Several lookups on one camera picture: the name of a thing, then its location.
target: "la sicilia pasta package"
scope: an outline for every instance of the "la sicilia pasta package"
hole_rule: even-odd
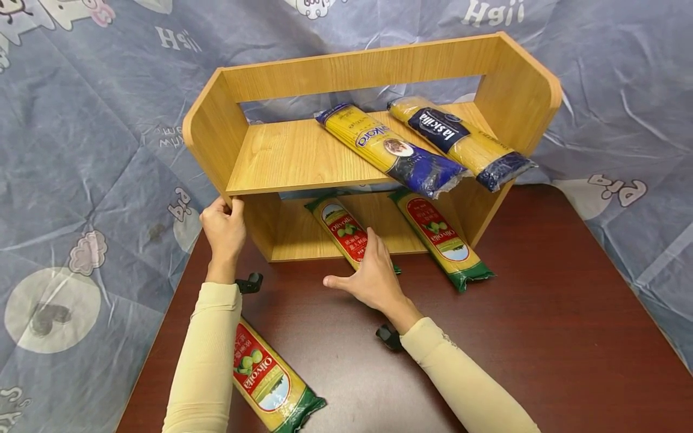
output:
[[[389,197],[458,291],[495,276],[427,199],[405,189]]]
[[[343,144],[412,191],[436,199],[468,170],[409,143],[352,104],[339,104],[316,117]]]
[[[521,153],[420,96],[396,99],[387,109],[448,157],[471,170],[477,182],[491,192],[536,167]]]
[[[242,317],[236,328],[234,386],[272,433],[298,431],[326,404]]]

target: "black plastic bracket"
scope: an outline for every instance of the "black plastic bracket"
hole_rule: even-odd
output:
[[[399,339],[399,333],[390,324],[384,324],[376,331],[376,335],[380,338],[388,349],[395,352],[404,350],[402,342]]]
[[[236,284],[238,284],[238,291],[241,294],[257,293],[260,291],[262,279],[262,274],[253,272],[248,276],[247,280],[236,280]]]

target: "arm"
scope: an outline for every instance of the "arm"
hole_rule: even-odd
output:
[[[404,296],[382,239],[368,228],[359,270],[323,284],[345,290],[392,322],[402,345],[428,374],[469,433],[538,433],[527,412]]]
[[[418,320],[401,341],[469,433],[539,433],[522,406],[433,320]]]
[[[234,211],[217,199],[200,216],[212,249],[178,359],[168,398],[164,433],[223,433],[227,430],[233,389],[236,327],[243,304],[236,261],[245,241],[243,202]]]

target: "shelf board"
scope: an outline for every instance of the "shelf board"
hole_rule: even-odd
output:
[[[390,193],[344,195],[339,199],[356,220],[373,230],[385,241],[391,254],[426,252],[405,218],[388,198]],[[312,199],[282,200],[277,219],[277,237],[272,262],[342,257],[313,214],[304,208]],[[455,208],[447,194],[435,202],[446,220],[459,230]]]
[[[443,107],[492,134],[474,103]],[[408,141],[435,152],[387,112],[370,114]],[[330,135],[316,120],[306,119],[251,125],[226,192],[245,195],[391,181],[390,177]]]

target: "spaghetti package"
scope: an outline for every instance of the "spaghetti package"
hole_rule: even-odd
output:
[[[420,96],[396,99],[387,109],[451,159],[469,168],[491,192],[537,167],[521,153]]]
[[[327,404],[242,317],[236,328],[234,385],[272,433],[300,430],[310,414]]]
[[[352,104],[339,104],[316,117],[359,156],[412,191],[436,199],[467,169],[409,143]]]
[[[467,280],[495,276],[425,198],[404,189],[389,197],[458,291],[466,290]]]
[[[306,209],[313,214],[354,270],[358,271],[368,245],[368,234],[363,226],[342,206],[334,194],[308,203]],[[401,273],[397,266],[394,266],[394,272]]]

